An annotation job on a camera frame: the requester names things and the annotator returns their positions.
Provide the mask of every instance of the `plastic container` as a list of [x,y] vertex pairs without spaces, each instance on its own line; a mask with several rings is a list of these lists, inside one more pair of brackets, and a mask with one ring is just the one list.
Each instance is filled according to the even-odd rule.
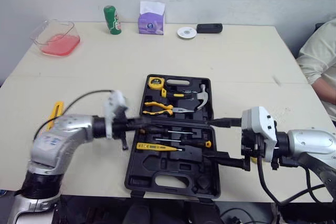
[[80,37],[73,22],[46,20],[37,27],[30,38],[46,55],[67,56],[79,44]]

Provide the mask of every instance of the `white table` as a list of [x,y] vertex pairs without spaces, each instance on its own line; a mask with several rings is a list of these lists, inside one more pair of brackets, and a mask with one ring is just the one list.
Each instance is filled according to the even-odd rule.
[[[240,117],[243,110],[264,106],[278,121],[278,130],[335,128],[293,56],[270,26],[224,26],[221,34],[199,34],[181,40],[185,25],[166,25],[164,36],[139,35],[136,24],[122,24],[122,33],[108,34],[105,23],[76,23],[81,37],[69,56],[42,55],[35,45],[27,51],[0,89],[0,188],[17,190],[26,174],[29,150],[37,127],[57,100],[65,104],[94,89],[120,89],[128,98],[127,116],[139,115],[145,78],[150,73],[208,77],[212,82],[215,117]],[[72,113],[103,115],[104,94],[76,104]],[[241,158],[240,129],[216,129],[217,149]],[[131,145],[133,133],[127,133]],[[129,197],[124,186],[129,151],[119,141],[95,140],[80,146],[65,174],[62,193]],[[301,168],[272,171],[265,163],[270,190],[282,200],[306,188]],[[217,200],[270,202],[251,172],[219,167],[222,194]],[[312,184],[321,182],[315,175]],[[320,200],[331,200],[325,189]],[[185,198],[146,193],[152,198]],[[305,195],[297,202],[311,202]]]

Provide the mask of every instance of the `tissue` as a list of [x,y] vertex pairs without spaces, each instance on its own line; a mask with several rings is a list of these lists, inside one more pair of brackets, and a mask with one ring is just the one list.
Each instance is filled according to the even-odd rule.
[[139,33],[163,35],[164,9],[163,3],[140,1]]

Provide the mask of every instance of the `pliers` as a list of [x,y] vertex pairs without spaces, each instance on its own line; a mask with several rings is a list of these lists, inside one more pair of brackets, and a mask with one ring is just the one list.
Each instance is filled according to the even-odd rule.
[[190,113],[190,112],[195,112],[194,110],[187,110],[184,108],[175,108],[172,105],[164,105],[162,103],[158,102],[145,102],[145,106],[158,106],[163,108],[161,111],[157,112],[149,112],[149,111],[142,111],[143,114],[148,114],[148,115],[159,115],[159,114],[164,114],[167,113],[169,115],[173,115],[173,113]]

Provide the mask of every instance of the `toolbox handle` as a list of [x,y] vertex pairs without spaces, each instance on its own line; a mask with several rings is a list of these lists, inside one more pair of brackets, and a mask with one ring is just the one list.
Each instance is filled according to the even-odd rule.
[[169,85],[190,86],[190,82],[183,79],[168,79],[167,83]]
[[[176,178],[178,180],[180,180],[182,183],[185,184],[185,187],[174,187],[174,186],[165,186],[165,185],[159,185],[156,182],[156,178],[159,176],[167,176],[167,177],[173,177]],[[179,173],[167,173],[167,172],[157,172],[154,177],[153,177],[153,181],[155,182],[155,184],[159,187],[165,188],[167,189],[167,191],[172,190],[173,188],[176,190],[189,190],[192,187],[192,181],[190,180],[190,178],[184,174],[179,174]]]

